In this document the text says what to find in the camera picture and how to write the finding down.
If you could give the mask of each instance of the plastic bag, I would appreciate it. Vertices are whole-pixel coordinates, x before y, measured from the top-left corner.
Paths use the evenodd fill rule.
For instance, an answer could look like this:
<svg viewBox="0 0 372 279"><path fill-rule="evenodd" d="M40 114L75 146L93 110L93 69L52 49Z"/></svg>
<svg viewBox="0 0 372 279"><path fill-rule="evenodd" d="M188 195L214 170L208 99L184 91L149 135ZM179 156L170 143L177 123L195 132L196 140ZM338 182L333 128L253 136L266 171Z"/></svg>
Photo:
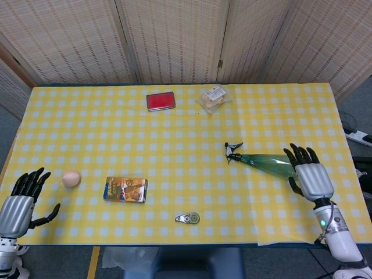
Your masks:
<svg viewBox="0 0 372 279"><path fill-rule="evenodd" d="M127 271L148 273L159 247L105 247L102 267L119 266Z"/></svg>
<svg viewBox="0 0 372 279"><path fill-rule="evenodd" d="M211 90L202 93L196 100L208 112L213 113L223 103L231 101L228 91L220 85L216 85Z"/></svg>

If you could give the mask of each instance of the green glass bottle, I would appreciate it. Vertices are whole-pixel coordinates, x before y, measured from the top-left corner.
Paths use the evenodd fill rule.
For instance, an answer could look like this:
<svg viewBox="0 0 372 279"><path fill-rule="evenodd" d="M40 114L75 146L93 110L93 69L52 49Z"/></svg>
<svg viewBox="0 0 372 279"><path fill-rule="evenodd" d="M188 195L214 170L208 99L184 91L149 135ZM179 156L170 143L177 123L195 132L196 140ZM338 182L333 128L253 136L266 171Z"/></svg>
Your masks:
<svg viewBox="0 0 372 279"><path fill-rule="evenodd" d="M289 177L296 179L296 173L286 155L271 154L229 154L228 158L240 161L265 173L288 180Z"/></svg>

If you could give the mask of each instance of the red card case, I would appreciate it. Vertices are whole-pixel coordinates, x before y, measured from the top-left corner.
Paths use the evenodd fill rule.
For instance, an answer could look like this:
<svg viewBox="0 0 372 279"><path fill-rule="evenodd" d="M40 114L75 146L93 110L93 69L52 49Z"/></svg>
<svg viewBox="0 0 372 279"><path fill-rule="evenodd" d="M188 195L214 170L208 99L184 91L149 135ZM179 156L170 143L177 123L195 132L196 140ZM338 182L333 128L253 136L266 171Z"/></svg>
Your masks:
<svg viewBox="0 0 372 279"><path fill-rule="evenodd" d="M176 100L174 99L173 92L147 95L146 101L149 112L176 107Z"/></svg>

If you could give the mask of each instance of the woven screen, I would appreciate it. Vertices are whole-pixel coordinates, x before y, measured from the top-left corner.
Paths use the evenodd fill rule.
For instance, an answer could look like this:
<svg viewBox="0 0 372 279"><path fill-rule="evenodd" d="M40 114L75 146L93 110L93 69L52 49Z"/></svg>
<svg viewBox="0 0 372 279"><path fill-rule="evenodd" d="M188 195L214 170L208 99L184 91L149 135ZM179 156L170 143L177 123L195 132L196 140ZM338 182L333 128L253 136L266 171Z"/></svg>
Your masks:
<svg viewBox="0 0 372 279"><path fill-rule="evenodd" d="M300 0L278 38L265 83L328 81L339 97L372 67L372 1Z"/></svg>
<svg viewBox="0 0 372 279"><path fill-rule="evenodd" d="M119 2L144 83L215 82L224 0Z"/></svg>
<svg viewBox="0 0 372 279"><path fill-rule="evenodd" d="M0 60L0 104L18 119L26 110L31 88Z"/></svg>
<svg viewBox="0 0 372 279"><path fill-rule="evenodd" d="M132 83L109 0L2 0L0 30L44 83Z"/></svg>
<svg viewBox="0 0 372 279"><path fill-rule="evenodd" d="M218 80L255 83L290 0L239 0L229 11Z"/></svg>

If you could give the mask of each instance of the card game box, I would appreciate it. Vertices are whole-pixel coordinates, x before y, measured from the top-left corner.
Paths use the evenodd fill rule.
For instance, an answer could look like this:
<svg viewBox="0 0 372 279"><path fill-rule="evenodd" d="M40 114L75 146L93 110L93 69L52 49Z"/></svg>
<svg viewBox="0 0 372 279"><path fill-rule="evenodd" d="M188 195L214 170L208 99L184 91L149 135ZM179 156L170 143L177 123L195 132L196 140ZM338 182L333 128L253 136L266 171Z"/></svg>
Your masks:
<svg viewBox="0 0 372 279"><path fill-rule="evenodd" d="M103 199L116 202L146 201L147 179L131 177L113 177L106 179Z"/></svg>

